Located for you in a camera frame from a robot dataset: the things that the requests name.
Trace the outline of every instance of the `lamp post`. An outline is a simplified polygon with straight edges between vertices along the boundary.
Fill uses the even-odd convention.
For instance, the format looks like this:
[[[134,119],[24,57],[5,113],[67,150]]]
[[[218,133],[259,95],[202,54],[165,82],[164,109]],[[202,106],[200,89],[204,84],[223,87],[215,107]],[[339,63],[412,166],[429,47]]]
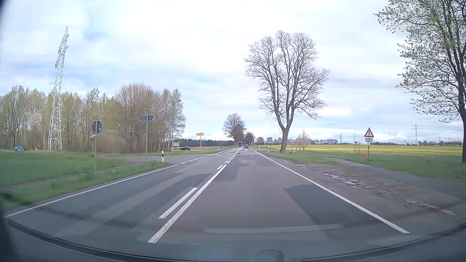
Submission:
[[[45,123],[43,123],[44,125],[44,151],[45,151]]]
[[[181,99],[173,103],[173,116],[171,117],[171,153],[173,154],[173,133],[175,131],[175,104],[180,102]]]

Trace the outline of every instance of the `power pylon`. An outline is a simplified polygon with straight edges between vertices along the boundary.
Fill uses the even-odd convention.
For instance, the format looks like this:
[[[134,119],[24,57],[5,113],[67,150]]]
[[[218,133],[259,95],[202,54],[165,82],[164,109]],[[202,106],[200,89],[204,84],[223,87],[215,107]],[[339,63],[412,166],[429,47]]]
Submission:
[[[50,115],[50,130],[48,132],[48,149],[62,150],[62,77],[63,64],[65,62],[65,52],[68,49],[66,40],[68,39],[68,27],[66,27],[62,42],[58,48],[58,58],[55,62],[57,74],[53,89],[52,114]]]

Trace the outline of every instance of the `sky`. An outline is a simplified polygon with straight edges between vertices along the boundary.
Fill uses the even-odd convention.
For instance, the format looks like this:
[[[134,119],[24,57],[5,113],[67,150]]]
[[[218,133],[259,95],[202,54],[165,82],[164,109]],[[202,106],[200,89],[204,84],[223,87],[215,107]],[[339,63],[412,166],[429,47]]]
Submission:
[[[315,67],[330,70],[320,98],[320,118],[295,116],[288,138],[364,141],[461,140],[460,121],[441,123],[418,114],[403,89],[404,60],[392,34],[374,13],[388,0],[15,0],[0,25],[0,95],[14,85],[49,93],[66,26],[62,91],[85,95],[98,86],[114,95],[123,84],[155,90],[178,88],[184,138],[226,139],[228,114],[238,113],[256,137],[281,136],[272,116],[259,109],[258,83],[245,74],[248,44],[277,30],[310,35],[319,52]]]

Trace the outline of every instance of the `field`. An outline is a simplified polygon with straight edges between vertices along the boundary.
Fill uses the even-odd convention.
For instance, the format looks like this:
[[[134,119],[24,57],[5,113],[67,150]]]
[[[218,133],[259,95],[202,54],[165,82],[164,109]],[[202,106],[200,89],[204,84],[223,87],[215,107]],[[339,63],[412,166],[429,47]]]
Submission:
[[[267,147],[261,146],[261,152]],[[293,161],[334,164],[327,158],[336,158],[425,176],[466,178],[462,146],[371,145],[369,160],[367,145],[309,145],[304,152],[288,146],[284,154],[279,150],[279,145],[270,146],[271,155]]]
[[[97,157],[94,175],[94,158],[89,153],[0,151],[0,191],[8,192],[3,198],[11,208],[169,165]]]

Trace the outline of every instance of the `road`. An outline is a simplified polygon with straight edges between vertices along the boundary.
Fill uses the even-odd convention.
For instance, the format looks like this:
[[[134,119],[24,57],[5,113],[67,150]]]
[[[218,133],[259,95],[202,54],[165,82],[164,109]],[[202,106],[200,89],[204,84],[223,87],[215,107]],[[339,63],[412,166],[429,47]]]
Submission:
[[[403,205],[362,206],[379,200],[351,190],[325,187],[278,159],[234,148],[180,156],[163,170],[8,218],[96,248],[209,260],[272,249],[288,259],[343,254],[419,238],[439,221],[446,224],[397,217]]]

